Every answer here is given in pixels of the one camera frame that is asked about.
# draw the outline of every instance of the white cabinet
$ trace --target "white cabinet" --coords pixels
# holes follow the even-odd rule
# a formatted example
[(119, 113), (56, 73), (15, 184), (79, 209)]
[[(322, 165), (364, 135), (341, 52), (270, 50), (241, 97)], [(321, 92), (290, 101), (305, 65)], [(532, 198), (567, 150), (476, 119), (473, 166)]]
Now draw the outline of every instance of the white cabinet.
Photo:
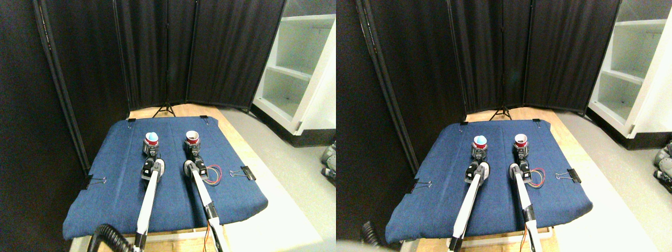
[(336, 129), (336, 15), (281, 19), (253, 104), (294, 136)]
[[(638, 132), (672, 132), (670, 5), (658, 16), (662, 19), (632, 16), (654, 12), (645, 9), (652, 5), (644, 1), (624, 1), (619, 10), (588, 107), (625, 138)], [(632, 17), (619, 21), (624, 15)]]

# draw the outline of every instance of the orange wire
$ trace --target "orange wire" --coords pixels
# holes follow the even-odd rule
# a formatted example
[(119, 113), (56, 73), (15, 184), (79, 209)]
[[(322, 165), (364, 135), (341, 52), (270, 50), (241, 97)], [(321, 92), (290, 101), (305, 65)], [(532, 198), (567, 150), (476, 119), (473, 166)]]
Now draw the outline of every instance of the orange wire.
[(523, 229), (523, 240), (520, 242), (520, 250), (519, 251), (523, 251), (523, 244), (525, 243), (525, 236), (527, 235), (527, 232), (528, 232), (528, 228), (525, 227), (525, 229)]
[(206, 230), (206, 239), (203, 240), (203, 252), (207, 251), (206, 244), (208, 242), (208, 237), (210, 237), (210, 235), (208, 235), (210, 233), (210, 225), (209, 224), (207, 224), (207, 225), (208, 225), (208, 230)]

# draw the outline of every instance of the gray floor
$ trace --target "gray floor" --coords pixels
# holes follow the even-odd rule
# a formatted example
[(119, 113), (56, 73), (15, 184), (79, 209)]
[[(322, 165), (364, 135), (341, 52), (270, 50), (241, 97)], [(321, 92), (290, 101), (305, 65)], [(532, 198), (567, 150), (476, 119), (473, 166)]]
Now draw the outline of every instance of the gray floor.
[(672, 194), (653, 177), (657, 149), (628, 151), (590, 119), (556, 111), (660, 251), (672, 251)]
[(252, 113), (220, 110), (259, 155), (315, 227), (322, 239), (336, 239), (336, 187), (320, 174), (326, 147), (294, 148)]

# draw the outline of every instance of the red cup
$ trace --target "red cup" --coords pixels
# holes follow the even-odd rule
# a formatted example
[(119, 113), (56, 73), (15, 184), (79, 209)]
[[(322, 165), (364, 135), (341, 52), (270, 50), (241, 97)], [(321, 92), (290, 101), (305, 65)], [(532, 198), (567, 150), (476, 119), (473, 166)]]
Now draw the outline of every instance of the red cup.
[(198, 132), (190, 130), (187, 131), (187, 142), (190, 144), (196, 144), (198, 142)]
[(518, 147), (525, 147), (528, 145), (528, 136), (525, 134), (515, 135), (515, 145)]
[(156, 141), (149, 140), (150, 135), (152, 133), (154, 133), (154, 132), (148, 132), (147, 134), (145, 134), (144, 141), (147, 142), (147, 144), (149, 144), (149, 145), (157, 145), (157, 143), (159, 143), (159, 138), (158, 137), (157, 137)]
[(476, 136), (474, 137), (474, 146), (478, 149), (485, 149), (485, 147), (488, 146), (488, 140), (485, 139), (484, 136)]

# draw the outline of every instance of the black wall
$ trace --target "black wall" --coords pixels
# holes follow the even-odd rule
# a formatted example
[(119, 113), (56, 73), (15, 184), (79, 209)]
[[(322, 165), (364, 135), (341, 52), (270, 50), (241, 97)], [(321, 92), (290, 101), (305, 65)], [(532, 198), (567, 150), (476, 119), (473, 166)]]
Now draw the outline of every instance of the black wall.
[(358, 240), (369, 220), (384, 237), (413, 173), (368, 54), (354, 0), (339, 1), (337, 9), (336, 119), (339, 172), (344, 175), (336, 182), (336, 238)]
[(63, 251), (83, 174), (30, 1), (0, 3), (0, 48), (0, 251)]

